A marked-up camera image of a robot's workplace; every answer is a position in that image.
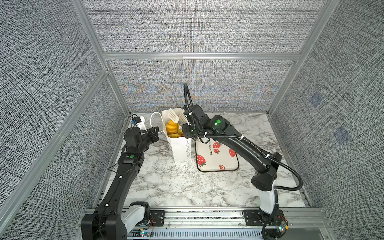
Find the white paper bag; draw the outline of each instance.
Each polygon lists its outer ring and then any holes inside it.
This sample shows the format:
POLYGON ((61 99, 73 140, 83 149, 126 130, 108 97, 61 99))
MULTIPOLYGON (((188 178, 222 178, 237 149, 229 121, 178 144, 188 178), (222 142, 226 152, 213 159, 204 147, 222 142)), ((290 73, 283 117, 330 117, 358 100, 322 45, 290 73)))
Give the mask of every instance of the white paper bag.
MULTIPOLYGON (((179 115, 181 112, 183 112, 183 109, 174 108, 173 111, 175 111, 175 113, 179 115)), ((168 113, 169 113, 169 110, 161 111, 161 116, 163 118, 164 133, 172 149, 173 159, 175 160, 176 163, 189 160, 191 159, 191 155, 192 155, 192 139, 191 138, 186 139, 185 137, 178 137, 178 138, 168 137, 167 130, 166 130, 166 124, 170 120, 168 117, 168 113)))

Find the white marble surface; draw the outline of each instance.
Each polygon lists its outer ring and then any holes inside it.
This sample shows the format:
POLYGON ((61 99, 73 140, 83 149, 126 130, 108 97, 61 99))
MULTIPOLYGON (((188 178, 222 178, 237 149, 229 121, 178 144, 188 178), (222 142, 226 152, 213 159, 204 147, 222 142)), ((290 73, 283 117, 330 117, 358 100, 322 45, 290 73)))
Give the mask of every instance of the white marble surface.
MULTIPOLYGON (((139 114, 146 119, 149 128, 151 114, 139 114)), ((269 152, 281 149, 265 114, 259 113, 220 113, 235 128, 269 152)), ((161 119, 155 114, 153 126, 161 127, 161 119)), ((131 185, 125 205, 134 201, 147 201, 150 206, 172 207, 257 207, 260 203, 258 190, 250 180, 255 173, 254 168, 238 155, 240 167, 236 171, 200 172, 196 167, 195 148, 192 148, 192 159, 175 163, 168 142, 163 133, 160 141, 152 144, 145 154, 145 160, 138 176, 131 185)), ((277 184, 294 187, 295 181, 291 173, 279 167, 277 184)), ((107 189, 113 181, 112 173, 107 189)), ((278 190, 280 207, 305 207, 298 191, 278 190)))

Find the strawberry print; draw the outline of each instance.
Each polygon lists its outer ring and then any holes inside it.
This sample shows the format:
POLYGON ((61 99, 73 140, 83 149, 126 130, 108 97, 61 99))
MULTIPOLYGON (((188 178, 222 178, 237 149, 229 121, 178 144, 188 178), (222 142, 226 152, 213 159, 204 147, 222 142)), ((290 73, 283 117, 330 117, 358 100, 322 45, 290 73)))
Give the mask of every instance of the strawberry print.
POLYGON ((236 156, 236 152, 233 151, 232 149, 229 149, 229 155, 231 155, 231 157, 234 157, 236 156))
POLYGON ((200 165, 200 167, 206 164, 206 161, 203 156, 197 155, 197 164, 200 165))
POLYGON ((220 143, 215 142, 214 145, 213 145, 213 148, 219 148, 219 147, 221 147, 220 143))

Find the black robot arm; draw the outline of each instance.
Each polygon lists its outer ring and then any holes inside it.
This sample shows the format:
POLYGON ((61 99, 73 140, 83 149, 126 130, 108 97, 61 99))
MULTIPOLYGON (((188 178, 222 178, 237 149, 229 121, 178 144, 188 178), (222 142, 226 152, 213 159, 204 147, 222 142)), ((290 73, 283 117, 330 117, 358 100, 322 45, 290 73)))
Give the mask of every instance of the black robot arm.
POLYGON ((271 156, 275 158, 276 161, 280 162, 282 159, 280 154, 272 154, 261 148, 256 149, 248 142, 243 141, 244 137, 242 138, 242 134, 239 133, 228 120, 219 115, 210 119, 197 104, 189 107, 191 114, 189 114, 187 106, 184 106, 184 110, 184 114, 189 122, 183 125, 183 133, 186 138, 197 139, 204 136, 210 136, 213 140, 233 149, 247 160, 257 171, 251 179, 252 184, 262 191, 272 191, 272 183, 276 179, 278 164, 272 162, 272 160, 266 156, 271 156))
MULTIPOLYGON (((95 212, 92 215, 85 215, 81 221, 83 240, 127 239, 127 228, 121 220, 122 208, 129 188, 143 164, 144 152, 149 149, 151 143, 159 140, 159 127, 152 127, 147 131, 140 130, 138 127, 128 128, 124 139, 126 145, 122 148, 116 176, 107 194, 95 212)), ((144 207, 144 217, 141 222, 148 222, 150 218, 148 203, 133 204, 144 207)))

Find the wire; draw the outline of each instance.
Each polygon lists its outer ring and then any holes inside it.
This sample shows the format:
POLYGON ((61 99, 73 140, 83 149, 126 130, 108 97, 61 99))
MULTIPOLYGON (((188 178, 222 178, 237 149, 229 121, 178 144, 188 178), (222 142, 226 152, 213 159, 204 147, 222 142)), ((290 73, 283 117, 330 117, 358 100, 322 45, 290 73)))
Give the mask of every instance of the wire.
POLYGON ((155 231, 155 221, 152 221, 152 232, 151 232, 151 235, 150 235, 149 238, 152 237, 154 231, 155 231))
POLYGON ((114 172, 114 173, 116 173, 116 174, 118 174, 117 172, 115 172, 115 171, 113 171, 113 170, 111 170, 110 168, 111 167, 114 167, 114 166, 116 166, 116 165, 118 165, 119 163, 117 162, 117 163, 115 163, 114 165, 112 165, 112 166, 110 166, 110 167, 107 167, 107 170, 108 171, 111 171, 111 172, 114 172))
POLYGON ((151 227, 151 223, 153 222, 153 220, 155 220, 155 219, 154 219, 154 218, 151 218, 151 220, 149 221, 148 227, 147 227, 146 229, 142 228, 143 231, 144 231, 144 230, 148 230, 148 229, 151 227))
POLYGON ((151 121, 152 121, 152 116, 153 116, 153 114, 155 114, 155 113, 158 113, 158 114, 160 115, 160 117, 161 117, 161 121, 164 123, 164 121, 163 121, 163 117, 161 116, 161 113, 159 113, 159 112, 154 112, 154 113, 151 114, 151 118, 149 119, 149 124, 150 124, 151 127, 153 127, 153 126, 152 126, 152 122, 151 122, 151 121))
POLYGON ((132 114, 132 121, 131 121, 131 127, 132 127, 132 123, 133 123, 133 115, 136 115, 136 114, 132 114))
POLYGON ((265 222, 264 222, 264 224, 263 224, 263 228, 262 228, 262 236, 263 236, 263 239, 264 239, 264 240, 267 240, 267 238, 266 238, 266 234, 265 234, 265 227, 266 227, 267 224, 271 221, 271 219, 272 219, 272 217, 275 215, 277 209, 279 209, 279 204, 278 204, 278 203, 275 203, 271 215, 269 215, 269 217, 265 220, 265 222))
POLYGON ((167 230, 167 229, 174 229, 174 228, 178 228, 179 226, 181 226, 182 224, 184 223, 184 221, 182 221, 179 225, 177 225, 176 227, 172 227, 172 228, 170 228, 170 227, 165 227, 165 229, 167 230))

